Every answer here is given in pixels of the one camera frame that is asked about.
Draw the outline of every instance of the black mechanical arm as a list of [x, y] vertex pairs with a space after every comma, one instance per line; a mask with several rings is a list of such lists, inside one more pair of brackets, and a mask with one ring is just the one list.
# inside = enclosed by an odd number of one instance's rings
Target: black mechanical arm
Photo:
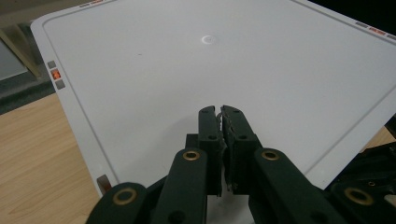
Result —
[[187, 134], [168, 176], [148, 188], [111, 188], [87, 223], [205, 223], [206, 196], [221, 196], [222, 167], [228, 189], [249, 196], [256, 224], [396, 223], [384, 200], [396, 189], [395, 144], [359, 155], [320, 190], [284, 153], [262, 147], [244, 113], [227, 105], [218, 116], [214, 106], [199, 111], [199, 132]]

